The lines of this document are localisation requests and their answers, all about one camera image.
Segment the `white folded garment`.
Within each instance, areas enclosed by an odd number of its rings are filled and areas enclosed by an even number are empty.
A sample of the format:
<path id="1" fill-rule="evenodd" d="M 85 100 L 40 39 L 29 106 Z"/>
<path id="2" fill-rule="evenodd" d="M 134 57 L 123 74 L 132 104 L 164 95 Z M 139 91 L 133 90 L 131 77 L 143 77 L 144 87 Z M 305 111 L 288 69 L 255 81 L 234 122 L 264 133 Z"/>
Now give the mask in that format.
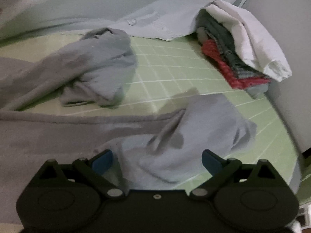
<path id="1" fill-rule="evenodd" d="M 251 12 L 226 1 L 214 1 L 206 11 L 231 33 L 235 52 L 246 65 L 278 82 L 291 77 L 279 44 Z"/>

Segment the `green cutting mat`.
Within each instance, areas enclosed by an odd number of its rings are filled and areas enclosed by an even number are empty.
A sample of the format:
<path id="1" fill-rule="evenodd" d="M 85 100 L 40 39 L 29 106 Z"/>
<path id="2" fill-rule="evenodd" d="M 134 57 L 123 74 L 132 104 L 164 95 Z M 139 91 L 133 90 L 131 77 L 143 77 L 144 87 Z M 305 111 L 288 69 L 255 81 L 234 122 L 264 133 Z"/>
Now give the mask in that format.
<path id="1" fill-rule="evenodd" d="M 49 96 L 29 107 L 28 112 L 68 116 L 163 114 L 182 107 L 192 95 L 222 93 L 242 115 L 257 124 L 252 149 L 238 153 L 237 157 L 245 163 L 261 158 L 270 160 L 293 191 L 305 182 L 294 142 L 267 97 L 253 99 L 242 90 L 232 89 L 204 58 L 196 40 L 182 37 L 166 42 L 132 37 L 131 46 L 138 58 L 138 68 L 124 86 L 125 98 L 120 106 L 63 107 L 56 96 Z"/>

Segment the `dark grey folded garment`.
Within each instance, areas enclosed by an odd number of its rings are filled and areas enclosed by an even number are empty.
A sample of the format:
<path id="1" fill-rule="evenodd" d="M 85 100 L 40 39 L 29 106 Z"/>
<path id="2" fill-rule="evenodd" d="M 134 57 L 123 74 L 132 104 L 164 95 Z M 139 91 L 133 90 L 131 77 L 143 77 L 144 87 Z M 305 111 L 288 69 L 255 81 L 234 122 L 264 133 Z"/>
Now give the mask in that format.
<path id="1" fill-rule="evenodd" d="M 267 75 L 253 69 L 241 60 L 236 53 L 232 34 L 205 9 L 201 9 L 196 17 L 196 33 L 200 44 L 207 40 L 215 41 L 221 58 L 232 69 L 236 78 L 268 78 Z"/>

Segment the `red folded garment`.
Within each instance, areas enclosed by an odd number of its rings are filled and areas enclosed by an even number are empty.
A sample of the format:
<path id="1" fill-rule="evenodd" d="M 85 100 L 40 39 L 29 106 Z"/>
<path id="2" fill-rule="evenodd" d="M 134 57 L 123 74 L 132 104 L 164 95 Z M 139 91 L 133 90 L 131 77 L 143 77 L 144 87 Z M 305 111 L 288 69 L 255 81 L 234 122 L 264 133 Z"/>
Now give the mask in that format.
<path id="1" fill-rule="evenodd" d="M 212 59 L 215 63 L 216 68 L 228 82 L 228 84 L 233 89 L 245 90 L 246 88 L 268 84 L 270 79 L 261 77 L 250 77 L 245 79 L 238 79 L 234 74 L 232 69 L 227 65 L 227 63 L 221 57 L 217 45 L 214 40 L 209 39 L 205 41 L 201 47 L 202 52 Z"/>

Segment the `light blue button shirt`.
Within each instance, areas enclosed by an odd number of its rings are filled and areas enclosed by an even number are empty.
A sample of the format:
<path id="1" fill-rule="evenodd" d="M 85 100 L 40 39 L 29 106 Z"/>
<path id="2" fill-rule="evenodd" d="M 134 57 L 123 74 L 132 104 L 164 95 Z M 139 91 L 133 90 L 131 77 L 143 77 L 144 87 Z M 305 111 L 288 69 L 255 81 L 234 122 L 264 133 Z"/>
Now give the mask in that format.
<path id="1" fill-rule="evenodd" d="M 198 12 L 216 0 L 1 0 L 1 39 L 102 27 L 172 40 L 195 31 Z M 224 0 L 241 5 L 245 0 Z"/>

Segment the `grey hooded sweatshirt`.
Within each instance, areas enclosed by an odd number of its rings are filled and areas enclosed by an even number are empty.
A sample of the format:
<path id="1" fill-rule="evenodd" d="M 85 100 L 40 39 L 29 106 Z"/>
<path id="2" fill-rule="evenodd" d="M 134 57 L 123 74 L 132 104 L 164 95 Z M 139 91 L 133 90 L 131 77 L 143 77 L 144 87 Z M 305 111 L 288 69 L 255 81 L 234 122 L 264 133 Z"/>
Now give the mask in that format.
<path id="1" fill-rule="evenodd" d="M 201 155 L 248 149 L 257 126 L 222 93 L 189 97 L 163 114 L 68 116 L 1 114 L 1 222 L 19 223 L 18 196 L 47 159 L 71 163 L 111 149 L 105 178 L 123 189 L 165 190 L 207 176 Z"/>

